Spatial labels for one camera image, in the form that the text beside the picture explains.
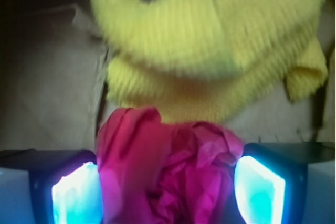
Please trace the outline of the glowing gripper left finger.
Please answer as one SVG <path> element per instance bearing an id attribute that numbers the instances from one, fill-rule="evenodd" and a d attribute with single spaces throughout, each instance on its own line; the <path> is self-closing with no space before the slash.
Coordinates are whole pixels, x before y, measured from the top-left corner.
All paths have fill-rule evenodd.
<path id="1" fill-rule="evenodd" d="M 90 150 L 2 150 L 1 223 L 102 223 Z"/>

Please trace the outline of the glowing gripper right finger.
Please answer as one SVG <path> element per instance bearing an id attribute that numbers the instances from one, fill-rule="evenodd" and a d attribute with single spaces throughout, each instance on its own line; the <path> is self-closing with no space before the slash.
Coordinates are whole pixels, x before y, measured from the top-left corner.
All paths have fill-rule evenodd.
<path id="1" fill-rule="evenodd" d="M 246 144 L 234 193 L 244 223 L 335 223 L 335 145 Z"/>

